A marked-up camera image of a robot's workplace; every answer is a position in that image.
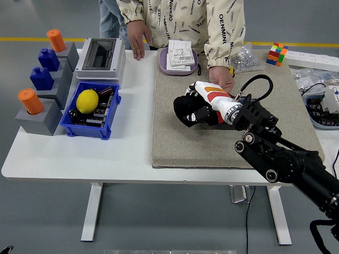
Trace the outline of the person's right hand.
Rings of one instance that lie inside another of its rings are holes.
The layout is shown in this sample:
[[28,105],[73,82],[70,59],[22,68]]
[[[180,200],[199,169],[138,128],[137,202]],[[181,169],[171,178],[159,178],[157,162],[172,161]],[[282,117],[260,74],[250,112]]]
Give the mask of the person's right hand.
[[150,46],[153,44],[149,28],[143,20],[135,20],[127,24],[127,32],[134,59],[140,60],[144,58],[144,39]]

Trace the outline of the person's left hand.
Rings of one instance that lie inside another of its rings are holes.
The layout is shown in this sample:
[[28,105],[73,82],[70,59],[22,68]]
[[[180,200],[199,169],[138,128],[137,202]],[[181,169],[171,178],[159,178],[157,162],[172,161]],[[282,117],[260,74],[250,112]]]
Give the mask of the person's left hand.
[[223,66],[211,67],[209,69],[209,79],[212,84],[219,85],[227,93],[231,93],[235,83],[229,69]]

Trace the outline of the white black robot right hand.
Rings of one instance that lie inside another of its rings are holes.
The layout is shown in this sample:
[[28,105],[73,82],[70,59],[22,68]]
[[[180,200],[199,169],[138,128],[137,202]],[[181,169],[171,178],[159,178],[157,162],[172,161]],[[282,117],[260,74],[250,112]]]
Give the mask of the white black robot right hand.
[[242,107],[240,102],[235,101],[219,85],[208,82],[196,81],[186,89],[185,95],[200,95],[213,110],[220,112],[221,118],[230,125]]

